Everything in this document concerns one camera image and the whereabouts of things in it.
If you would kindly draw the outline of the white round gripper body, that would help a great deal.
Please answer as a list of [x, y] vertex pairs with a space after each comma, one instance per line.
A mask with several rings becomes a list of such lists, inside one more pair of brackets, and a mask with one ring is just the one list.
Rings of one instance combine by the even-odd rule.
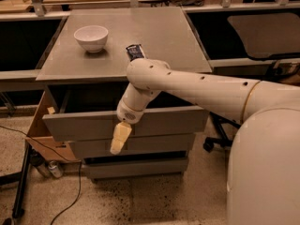
[[119, 101], [116, 113], [121, 122], [126, 122], [131, 125], [137, 124], [143, 116], [143, 112], [130, 109], [123, 99]]

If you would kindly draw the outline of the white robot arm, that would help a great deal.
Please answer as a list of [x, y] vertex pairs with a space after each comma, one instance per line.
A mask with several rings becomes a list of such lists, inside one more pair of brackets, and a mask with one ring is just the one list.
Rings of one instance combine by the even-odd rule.
[[228, 225], [300, 225], [300, 87], [176, 71], [137, 58], [127, 67], [111, 151], [117, 154], [148, 103], [167, 92], [239, 123], [228, 163]]

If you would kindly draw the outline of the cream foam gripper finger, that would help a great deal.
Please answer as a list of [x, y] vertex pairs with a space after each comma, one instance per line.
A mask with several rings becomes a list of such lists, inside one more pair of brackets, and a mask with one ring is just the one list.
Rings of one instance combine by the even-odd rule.
[[121, 152], [131, 130], [131, 125], [126, 122], [120, 122], [115, 126], [110, 149], [110, 152], [113, 155], [118, 155]]

